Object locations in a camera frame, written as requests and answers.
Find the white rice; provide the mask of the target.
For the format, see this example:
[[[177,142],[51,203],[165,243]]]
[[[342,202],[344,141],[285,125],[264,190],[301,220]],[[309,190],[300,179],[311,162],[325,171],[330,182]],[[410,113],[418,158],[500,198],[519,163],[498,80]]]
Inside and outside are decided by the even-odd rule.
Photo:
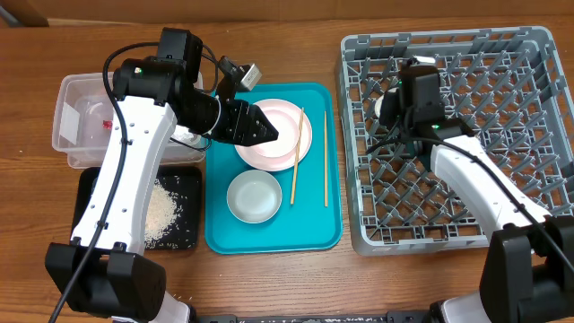
[[[144,244],[146,249],[183,249],[189,244],[179,234],[183,228],[184,208],[188,198],[167,190],[159,179],[154,181],[147,209]]]

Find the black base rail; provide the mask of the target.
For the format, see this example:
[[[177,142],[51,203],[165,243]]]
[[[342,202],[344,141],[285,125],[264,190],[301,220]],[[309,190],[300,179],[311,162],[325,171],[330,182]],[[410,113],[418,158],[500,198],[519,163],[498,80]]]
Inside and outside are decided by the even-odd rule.
[[[427,310],[391,310],[384,314],[330,316],[266,316],[237,317],[234,315],[201,316],[198,323],[422,323]]]

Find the white cup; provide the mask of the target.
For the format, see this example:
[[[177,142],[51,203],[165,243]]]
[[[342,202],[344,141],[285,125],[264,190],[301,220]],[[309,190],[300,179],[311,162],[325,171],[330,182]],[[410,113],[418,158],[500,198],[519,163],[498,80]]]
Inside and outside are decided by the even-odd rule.
[[[390,88],[376,100],[374,111],[378,118],[394,114],[399,101],[398,90],[398,87]]]

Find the teal plastic tray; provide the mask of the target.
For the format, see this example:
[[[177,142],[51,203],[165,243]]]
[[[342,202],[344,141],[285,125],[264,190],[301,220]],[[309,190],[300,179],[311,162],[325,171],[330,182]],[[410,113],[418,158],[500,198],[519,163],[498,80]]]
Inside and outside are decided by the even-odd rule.
[[[270,220],[249,224],[238,220],[227,205],[230,183],[250,169],[229,144],[213,143],[207,152],[205,175],[205,231],[208,246],[224,255],[330,249],[341,239],[344,225],[341,207],[337,142],[332,96],[320,83],[258,85],[237,95],[256,103],[265,99],[287,100],[303,107],[312,126],[312,144],[300,161],[296,197],[291,200],[293,170],[275,172],[283,201]],[[323,118],[328,129],[328,207],[324,207]]]

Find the grey dish rack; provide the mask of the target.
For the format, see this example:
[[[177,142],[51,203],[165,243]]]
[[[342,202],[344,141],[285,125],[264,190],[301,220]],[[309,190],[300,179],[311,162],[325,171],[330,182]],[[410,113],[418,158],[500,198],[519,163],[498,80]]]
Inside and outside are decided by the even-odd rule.
[[[456,193],[396,141],[375,104],[402,65],[431,57],[448,117],[462,118],[514,183],[552,215],[573,212],[573,101],[552,34],[541,26],[359,34],[336,68],[351,238],[363,256],[482,248]]]

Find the black tray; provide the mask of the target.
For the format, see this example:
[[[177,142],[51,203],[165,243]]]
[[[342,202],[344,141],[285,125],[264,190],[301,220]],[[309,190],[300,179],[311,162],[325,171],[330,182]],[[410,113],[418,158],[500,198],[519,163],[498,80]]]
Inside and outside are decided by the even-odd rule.
[[[192,249],[201,218],[202,173],[193,166],[161,166],[145,225],[147,249]]]

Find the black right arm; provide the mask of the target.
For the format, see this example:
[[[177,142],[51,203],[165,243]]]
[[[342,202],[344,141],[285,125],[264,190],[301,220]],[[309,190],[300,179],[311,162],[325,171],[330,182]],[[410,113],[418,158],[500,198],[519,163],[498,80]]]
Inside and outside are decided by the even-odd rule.
[[[479,289],[437,301],[426,322],[550,322],[573,315],[573,219],[553,217],[496,166],[473,129],[443,104],[401,101],[395,87],[375,115],[424,168],[452,188],[476,218],[489,248]]]

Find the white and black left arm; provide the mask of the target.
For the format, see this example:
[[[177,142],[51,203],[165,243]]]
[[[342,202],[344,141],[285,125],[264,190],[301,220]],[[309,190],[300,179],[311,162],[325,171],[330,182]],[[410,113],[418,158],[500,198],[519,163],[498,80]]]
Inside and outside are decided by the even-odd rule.
[[[195,87],[198,66],[175,59],[128,59],[103,81],[115,110],[95,189],[66,244],[48,247],[45,267],[60,306],[121,322],[193,322],[194,309],[166,290],[166,271],[144,256],[154,181],[176,127],[226,144],[275,140],[262,110],[236,98],[261,78],[256,65],[227,57],[217,92]]]

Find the large white plate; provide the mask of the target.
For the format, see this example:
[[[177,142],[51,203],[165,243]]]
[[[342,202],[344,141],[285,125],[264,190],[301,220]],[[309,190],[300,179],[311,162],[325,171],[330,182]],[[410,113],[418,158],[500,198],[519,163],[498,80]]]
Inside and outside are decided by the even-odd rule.
[[[256,105],[261,109],[279,109],[283,112],[288,113],[295,122],[299,125],[300,120],[300,108],[287,101],[280,99],[266,99],[256,102]],[[308,116],[304,115],[303,133],[300,143],[300,161],[305,157],[312,144],[312,126],[310,124]],[[295,160],[295,148],[287,155],[280,158],[267,158],[258,154],[254,149],[254,146],[239,146],[236,145],[236,151],[239,157],[246,162],[248,165],[265,171],[280,171],[287,170],[294,165]]]

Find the grey bowl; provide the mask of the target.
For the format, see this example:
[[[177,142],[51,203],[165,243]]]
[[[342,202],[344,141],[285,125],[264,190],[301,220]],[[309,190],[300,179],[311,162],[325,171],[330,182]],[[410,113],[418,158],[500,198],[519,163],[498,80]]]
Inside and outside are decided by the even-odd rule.
[[[262,170],[240,173],[229,185],[227,205],[240,221],[259,224],[270,220],[278,212],[283,192],[277,179]]]

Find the wooden chopstick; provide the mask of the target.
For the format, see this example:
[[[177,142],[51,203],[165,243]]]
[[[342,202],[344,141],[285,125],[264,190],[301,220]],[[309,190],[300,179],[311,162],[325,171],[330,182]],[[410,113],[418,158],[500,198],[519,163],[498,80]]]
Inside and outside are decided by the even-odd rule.
[[[327,114],[324,111],[323,118],[323,135],[324,135],[324,207],[328,207],[329,197],[328,197],[328,129],[327,129]]]
[[[302,128],[303,128],[303,124],[304,124],[304,115],[305,115],[305,109],[301,108],[300,109],[299,127],[298,127],[299,135],[298,135],[298,140],[297,140],[296,147],[295,147],[295,160],[294,160],[294,165],[293,165],[293,175],[292,175],[292,182],[291,182],[291,200],[290,200],[291,205],[294,205],[294,203],[295,203],[297,176],[298,176],[299,161],[300,161],[300,143],[301,143],[301,138],[302,138],[302,133],[303,133]]]

